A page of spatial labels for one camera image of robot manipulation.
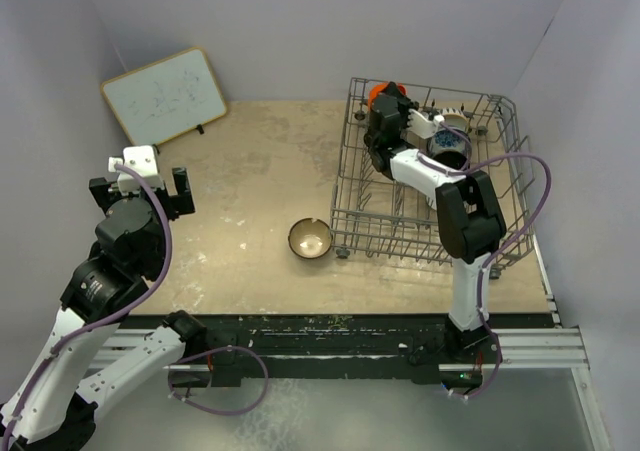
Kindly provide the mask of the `black glossy bowl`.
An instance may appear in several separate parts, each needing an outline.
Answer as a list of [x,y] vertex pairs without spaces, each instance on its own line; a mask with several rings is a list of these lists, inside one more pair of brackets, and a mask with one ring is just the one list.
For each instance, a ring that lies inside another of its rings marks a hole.
[[458,151],[443,151],[434,154],[432,159],[443,166],[458,171],[467,169],[469,166],[468,157],[464,153]]

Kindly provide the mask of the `white orange rimmed striped bowl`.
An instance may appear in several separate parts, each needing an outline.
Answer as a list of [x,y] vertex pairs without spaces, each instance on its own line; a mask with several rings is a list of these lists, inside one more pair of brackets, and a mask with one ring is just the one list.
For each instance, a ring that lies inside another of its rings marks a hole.
[[441,110],[441,115],[447,126],[467,133],[469,130],[469,119],[464,112],[458,108],[446,107]]

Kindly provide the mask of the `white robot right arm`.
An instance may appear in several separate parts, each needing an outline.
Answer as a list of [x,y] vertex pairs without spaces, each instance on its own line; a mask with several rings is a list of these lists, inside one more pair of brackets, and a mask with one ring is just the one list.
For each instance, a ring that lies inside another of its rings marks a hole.
[[488,268],[506,234],[494,186],[487,173],[468,167],[467,156],[460,167],[451,167],[405,139],[412,133],[429,140],[446,131],[470,144],[466,132],[452,126],[446,114],[420,112],[404,86],[390,81],[374,87],[367,106],[364,144],[374,169],[423,194],[436,211],[440,244],[452,258],[453,301],[448,319],[457,329],[445,337],[444,347],[452,360],[467,362],[480,350],[474,331],[489,317],[483,307]]

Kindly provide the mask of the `blue patterned bowl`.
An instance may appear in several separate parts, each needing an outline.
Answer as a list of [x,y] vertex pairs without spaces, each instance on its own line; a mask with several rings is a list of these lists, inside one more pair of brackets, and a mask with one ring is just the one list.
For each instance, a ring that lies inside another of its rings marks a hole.
[[461,160],[469,156],[470,140],[463,131],[447,129],[438,131],[427,143],[427,155],[438,161]]

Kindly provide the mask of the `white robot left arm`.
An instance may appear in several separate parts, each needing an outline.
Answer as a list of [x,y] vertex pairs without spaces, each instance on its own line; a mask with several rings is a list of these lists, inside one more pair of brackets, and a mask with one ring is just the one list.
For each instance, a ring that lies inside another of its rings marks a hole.
[[136,190],[104,178],[89,189],[104,219],[87,260],[73,272],[53,329],[18,391],[1,407],[4,450],[79,450],[129,393],[162,367],[194,363],[206,349],[206,327],[185,311],[165,317],[142,344],[103,369],[89,367],[129,313],[164,281],[172,258],[169,223],[192,214],[188,174],[175,168],[176,193],[141,172],[117,166]]

